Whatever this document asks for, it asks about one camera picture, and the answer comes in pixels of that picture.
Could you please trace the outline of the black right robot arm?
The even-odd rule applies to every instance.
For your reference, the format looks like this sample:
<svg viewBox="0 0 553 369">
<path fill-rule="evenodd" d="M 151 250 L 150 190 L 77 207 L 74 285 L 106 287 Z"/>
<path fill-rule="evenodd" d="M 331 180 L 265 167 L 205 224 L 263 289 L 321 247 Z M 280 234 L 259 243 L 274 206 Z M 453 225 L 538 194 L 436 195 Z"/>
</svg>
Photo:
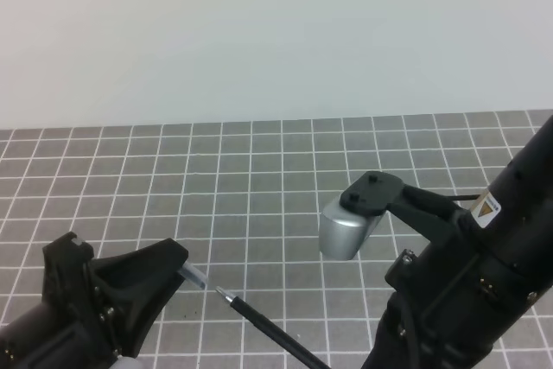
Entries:
<svg viewBox="0 0 553 369">
<path fill-rule="evenodd" d="M 469 209 L 406 187 L 389 212 L 422 234 L 385 279 L 392 295 L 367 368 L 471 368 L 552 285 L 552 124 Z"/>
</svg>

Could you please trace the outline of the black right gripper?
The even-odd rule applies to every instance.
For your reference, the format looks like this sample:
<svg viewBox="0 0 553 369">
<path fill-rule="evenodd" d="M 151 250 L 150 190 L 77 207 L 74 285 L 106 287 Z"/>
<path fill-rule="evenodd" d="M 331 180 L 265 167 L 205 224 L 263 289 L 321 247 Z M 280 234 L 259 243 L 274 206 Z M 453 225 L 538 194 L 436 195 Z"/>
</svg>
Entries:
<svg viewBox="0 0 553 369">
<path fill-rule="evenodd" d="M 385 275 L 394 289 L 365 368 L 473 368 L 552 286 L 552 201 L 515 225 L 501 259 L 478 240 L 471 213 L 440 195 L 407 197 L 390 212 L 428 241 L 403 250 Z"/>
</svg>

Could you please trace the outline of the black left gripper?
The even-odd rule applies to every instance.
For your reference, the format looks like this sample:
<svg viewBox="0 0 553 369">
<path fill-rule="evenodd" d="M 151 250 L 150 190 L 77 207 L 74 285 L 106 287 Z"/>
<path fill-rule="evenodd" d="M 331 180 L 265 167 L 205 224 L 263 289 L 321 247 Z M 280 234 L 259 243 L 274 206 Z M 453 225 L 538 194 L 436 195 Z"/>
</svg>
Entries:
<svg viewBox="0 0 553 369">
<path fill-rule="evenodd" d="M 42 255 L 41 302 L 1 329 L 1 367 L 137 368 L 156 317 L 184 282 L 188 250 L 164 239 L 97 259 L 68 232 Z"/>
</svg>

